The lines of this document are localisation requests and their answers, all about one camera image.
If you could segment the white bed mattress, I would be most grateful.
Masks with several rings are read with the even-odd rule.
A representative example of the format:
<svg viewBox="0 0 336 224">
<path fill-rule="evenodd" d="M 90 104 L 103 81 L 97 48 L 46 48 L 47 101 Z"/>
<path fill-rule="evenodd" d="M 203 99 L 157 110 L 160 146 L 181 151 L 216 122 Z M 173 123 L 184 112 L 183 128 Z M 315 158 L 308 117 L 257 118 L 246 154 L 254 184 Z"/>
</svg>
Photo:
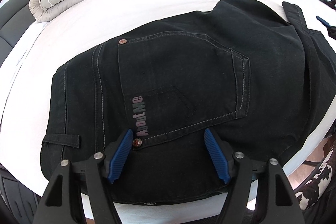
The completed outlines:
<svg viewBox="0 0 336 224">
<path fill-rule="evenodd" d="M 47 186 L 40 150 L 49 118 L 51 81 L 72 57 L 157 19 L 220 0 L 85 0 L 49 23 L 33 23 L 1 66 L 1 164 L 23 185 Z M 284 15 L 283 0 L 258 0 Z"/>
</svg>

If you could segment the black denim pants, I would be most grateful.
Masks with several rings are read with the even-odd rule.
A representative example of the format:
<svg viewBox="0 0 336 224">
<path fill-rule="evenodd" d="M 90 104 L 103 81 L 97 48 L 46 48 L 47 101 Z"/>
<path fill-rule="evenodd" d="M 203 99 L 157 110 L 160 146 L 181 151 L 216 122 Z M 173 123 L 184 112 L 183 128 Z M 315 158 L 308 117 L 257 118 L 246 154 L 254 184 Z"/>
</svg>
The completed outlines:
<svg viewBox="0 0 336 224">
<path fill-rule="evenodd" d="M 113 199 L 172 204 L 225 190 L 206 149 L 213 129 L 250 159 L 285 164 L 335 97 L 335 52 L 307 27 L 255 0 L 221 0 L 146 25 L 67 61 L 52 78 L 41 169 L 86 160 L 132 130 Z"/>
</svg>

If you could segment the dark grey padded headboard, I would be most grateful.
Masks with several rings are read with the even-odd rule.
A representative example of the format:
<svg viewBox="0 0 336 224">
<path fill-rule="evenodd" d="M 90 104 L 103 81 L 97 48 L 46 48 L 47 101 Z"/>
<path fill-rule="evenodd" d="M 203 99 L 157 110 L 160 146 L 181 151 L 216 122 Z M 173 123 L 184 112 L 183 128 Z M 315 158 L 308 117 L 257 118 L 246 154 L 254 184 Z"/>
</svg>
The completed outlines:
<svg viewBox="0 0 336 224">
<path fill-rule="evenodd" d="M 25 31 L 35 21 L 29 10 L 29 2 L 30 0 L 9 0 L 1 7 L 1 64 L 3 64 Z"/>
</svg>

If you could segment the dark bedside cabinet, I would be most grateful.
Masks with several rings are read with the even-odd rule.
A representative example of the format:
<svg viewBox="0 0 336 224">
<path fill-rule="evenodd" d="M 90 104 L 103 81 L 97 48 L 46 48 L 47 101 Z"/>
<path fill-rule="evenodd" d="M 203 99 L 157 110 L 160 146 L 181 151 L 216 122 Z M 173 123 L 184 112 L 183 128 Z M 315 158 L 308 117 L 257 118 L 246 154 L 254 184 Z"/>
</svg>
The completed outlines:
<svg viewBox="0 0 336 224">
<path fill-rule="evenodd" d="M 39 197 L 1 166 L 1 223 L 33 223 Z"/>
</svg>

